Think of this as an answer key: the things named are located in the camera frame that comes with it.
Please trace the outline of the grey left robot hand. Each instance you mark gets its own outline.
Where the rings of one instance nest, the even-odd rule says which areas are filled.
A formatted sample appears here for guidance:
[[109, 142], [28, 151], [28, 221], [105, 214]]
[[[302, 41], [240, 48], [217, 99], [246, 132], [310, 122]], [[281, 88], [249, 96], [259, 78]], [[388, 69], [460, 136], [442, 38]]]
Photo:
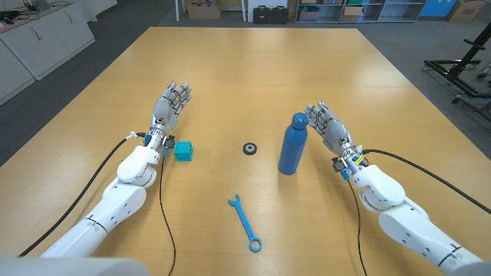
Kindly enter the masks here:
[[151, 126], [162, 130], [164, 136], [169, 136], [176, 127], [184, 107], [191, 101], [191, 90], [190, 85], [178, 87], [173, 80], [154, 105]]

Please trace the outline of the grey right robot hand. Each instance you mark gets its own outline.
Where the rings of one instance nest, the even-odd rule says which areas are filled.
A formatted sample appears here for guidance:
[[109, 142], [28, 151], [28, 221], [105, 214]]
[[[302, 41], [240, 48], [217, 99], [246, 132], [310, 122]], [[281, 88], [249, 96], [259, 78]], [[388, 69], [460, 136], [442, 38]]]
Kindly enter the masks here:
[[336, 156], [342, 156], [346, 150], [356, 147], [349, 129], [323, 101], [319, 101], [316, 107], [308, 104], [305, 114], [308, 125], [322, 137], [323, 144]]

